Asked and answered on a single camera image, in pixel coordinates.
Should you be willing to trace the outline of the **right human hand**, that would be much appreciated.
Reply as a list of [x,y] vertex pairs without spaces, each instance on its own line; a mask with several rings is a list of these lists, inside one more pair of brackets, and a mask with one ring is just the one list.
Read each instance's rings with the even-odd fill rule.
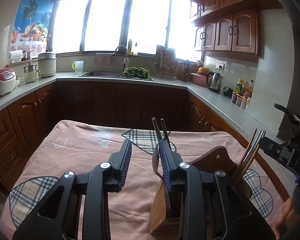
[[288,229],[296,220],[298,214],[295,209],[292,209],[292,198],[288,198],[282,206],[277,219],[272,225],[272,230],[275,233],[276,239],[280,239],[284,229]]

